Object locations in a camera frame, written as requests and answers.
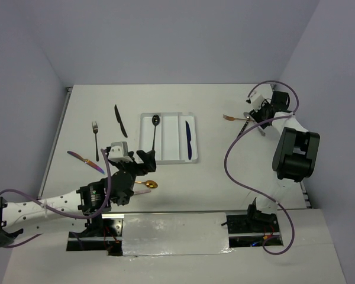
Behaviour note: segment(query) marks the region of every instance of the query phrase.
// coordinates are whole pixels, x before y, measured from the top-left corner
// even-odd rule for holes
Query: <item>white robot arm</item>
[[[287,93],[273,92],[269,103],[261,94],[254,91],[247,102],[253,108],[250,115],[256,122],[286,117],[261,125],[262,128],[271,125],[280,134],[279,144],[272,161],[272,169],[276,172],[277,179],[263,191],[276,202],[265,196],[258,196],[254,203],[257,210],[264,214],[262,216],[273,215],[276,213],[277,203],[282,200],[294,183],[301,182],[303,178],[312,175],[320,137],[318,133],[312,133],[301,126],[294,113],[288,111],[289,95]]]

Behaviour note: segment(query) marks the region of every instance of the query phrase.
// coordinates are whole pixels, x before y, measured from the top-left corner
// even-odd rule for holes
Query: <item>cutlery tray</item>
[[[140,150],[148,152],[153,146],[154,125],[151,118],[159,115],[155,133],[155,160],[157,164],[196,163],[198,160],[195,116],[189,112],[153,112],[141,114]],[[191,130],[192,158],[188,159],[185,122]]]

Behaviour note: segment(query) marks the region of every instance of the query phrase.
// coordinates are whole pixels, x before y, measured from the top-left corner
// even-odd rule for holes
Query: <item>black mount bracket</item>
[[[300,182],[312,175],[317,158],[320,135],[285,127],[272,160],[278,179]]]

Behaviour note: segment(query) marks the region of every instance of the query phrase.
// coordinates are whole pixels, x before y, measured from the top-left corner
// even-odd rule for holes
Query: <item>white wall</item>
[[[318,0],[16,0],[64,84],[277,79]]]
[[[302,124],[321,135],[306,182],[355,283],[355,0],[321,0],[281,80],[301,99]]]
[[[38,193],[64,88],[17,7],[0,1],[0,191]],[[0,249],[0,283],[11,250]]]

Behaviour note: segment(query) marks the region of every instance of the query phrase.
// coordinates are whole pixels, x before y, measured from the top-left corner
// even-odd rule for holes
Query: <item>blue knife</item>
[[[185,129],[187,131],[188,159],[190,160],[192,158],[191,129],[187,121],[185,121]]]

